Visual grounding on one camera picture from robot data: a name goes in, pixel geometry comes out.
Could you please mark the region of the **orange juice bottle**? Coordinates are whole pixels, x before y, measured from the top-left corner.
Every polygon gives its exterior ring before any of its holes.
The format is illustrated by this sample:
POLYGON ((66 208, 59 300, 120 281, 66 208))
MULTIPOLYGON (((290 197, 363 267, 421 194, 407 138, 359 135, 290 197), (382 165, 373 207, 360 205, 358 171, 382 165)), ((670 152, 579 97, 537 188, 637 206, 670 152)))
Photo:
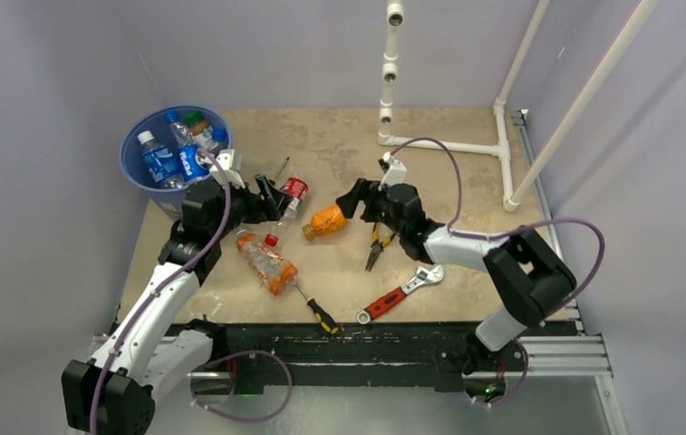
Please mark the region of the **orange juice bottle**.
POLYGON ((314 240, 318 237, 329 236, 343 229, 347 224, 348 220, 341 208, 337 204, 332 204, 315 213, 302 230, 307 240, 314 240))

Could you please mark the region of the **crushed orange label bottle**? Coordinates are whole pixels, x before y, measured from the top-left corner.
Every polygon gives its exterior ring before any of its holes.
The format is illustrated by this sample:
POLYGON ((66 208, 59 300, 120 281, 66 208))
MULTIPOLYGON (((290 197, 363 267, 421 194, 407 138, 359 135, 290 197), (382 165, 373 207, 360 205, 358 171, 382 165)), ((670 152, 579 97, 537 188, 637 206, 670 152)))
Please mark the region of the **crushed orange label bottle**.
POLYGON ((237 251, 272 295, 280 295, 296 278, 296 266, 255 233, 237 231, 237 251))

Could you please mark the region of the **pepsi label clear bottle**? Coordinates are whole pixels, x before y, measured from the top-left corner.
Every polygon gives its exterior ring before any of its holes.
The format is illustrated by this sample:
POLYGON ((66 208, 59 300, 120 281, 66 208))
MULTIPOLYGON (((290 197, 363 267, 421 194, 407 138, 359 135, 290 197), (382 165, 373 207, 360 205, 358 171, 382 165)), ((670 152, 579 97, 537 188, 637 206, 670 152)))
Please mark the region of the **pepsi label clear bottle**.
POLYGON ((176 110, 166 112, 164 118, 178 145, 184 181, 191 184, 206 179, 209 172, 197 160, 198 144, 195 142, 189 126, 181 120, 179 112, 176 110))

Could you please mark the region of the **blue label bottle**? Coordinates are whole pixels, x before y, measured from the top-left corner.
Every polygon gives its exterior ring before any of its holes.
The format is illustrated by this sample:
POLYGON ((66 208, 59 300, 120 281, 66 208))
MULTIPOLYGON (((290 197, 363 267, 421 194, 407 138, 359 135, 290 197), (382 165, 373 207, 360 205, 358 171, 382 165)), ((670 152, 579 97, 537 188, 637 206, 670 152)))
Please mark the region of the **blue label bottle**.
POLYGON ((184 179, 171 148, 156 140, 149 130, 137 136, 141 146, 141 157, 154 183, 159 189, 182 189, 184 179))
POLYGON ((228 147, 228 136, 225 129, 213 129, 207 141, 206 151, 213 156, 213 160, 222 150, 228 147))

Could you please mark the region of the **green cap clear bottle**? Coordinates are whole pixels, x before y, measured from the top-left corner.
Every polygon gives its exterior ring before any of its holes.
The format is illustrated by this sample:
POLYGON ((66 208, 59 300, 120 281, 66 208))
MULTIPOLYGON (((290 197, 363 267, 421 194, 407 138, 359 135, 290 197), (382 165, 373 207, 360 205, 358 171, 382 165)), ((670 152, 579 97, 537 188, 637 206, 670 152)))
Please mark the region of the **green cap clear bottle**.
POLYGON ((195 143, 203 150, 206 150, 207 141, 213 130, 210 122, 207 121, 201 111, 189 111, 183 116, 184 122, 188 125, 195 143))

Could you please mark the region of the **blue label bottle back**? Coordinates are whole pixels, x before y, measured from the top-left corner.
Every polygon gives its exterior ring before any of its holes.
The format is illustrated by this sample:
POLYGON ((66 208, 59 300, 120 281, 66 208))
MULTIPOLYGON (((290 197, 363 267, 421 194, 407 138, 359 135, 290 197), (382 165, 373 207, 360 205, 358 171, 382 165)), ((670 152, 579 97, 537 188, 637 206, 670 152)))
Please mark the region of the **blue label bottle back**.
POLYGON ((137 136, 141 146, 141 157, 154 183, 159 189, 182 189, 184 179, 171 148, 156 140, 149 130, 137 136))

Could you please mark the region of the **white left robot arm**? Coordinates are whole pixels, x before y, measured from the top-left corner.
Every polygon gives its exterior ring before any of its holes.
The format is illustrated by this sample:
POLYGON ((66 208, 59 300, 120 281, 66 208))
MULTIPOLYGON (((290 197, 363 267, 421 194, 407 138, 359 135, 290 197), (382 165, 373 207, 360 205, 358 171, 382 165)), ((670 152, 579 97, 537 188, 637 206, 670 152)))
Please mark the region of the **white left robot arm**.
POLYGON ((215 325, 193 321, 171 344, 160 344, 186 302, 221 257, 220 241, 242 224, 277 221, 291 201, 267 178, 259 191, 226 177, 187 188, 151 279, 136 304, 85 362, 70 361, 61 382, 67 424, 91 434, 143 434, 160 402, 202 366, 215 371, 228 358, 215 325))

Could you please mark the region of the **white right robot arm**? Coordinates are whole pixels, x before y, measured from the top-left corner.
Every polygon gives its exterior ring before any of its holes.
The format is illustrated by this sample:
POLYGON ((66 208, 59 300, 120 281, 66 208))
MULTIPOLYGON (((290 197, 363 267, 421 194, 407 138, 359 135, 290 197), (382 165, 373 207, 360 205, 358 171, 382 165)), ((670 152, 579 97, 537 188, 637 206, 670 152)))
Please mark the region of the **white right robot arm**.
POLYGON ((377 181, 357 179, 335 203, 345 218, 363 205, 362 221, 394 231, 414 261, 488 274, 501 305, 467 345, 469 361, 480 369, 498 362, 505 345, 559 310, 577 288, 572 271, 532 227, 508 233, 453 232, 427 217, 418 190, 404 183, 385 188, 377 181))

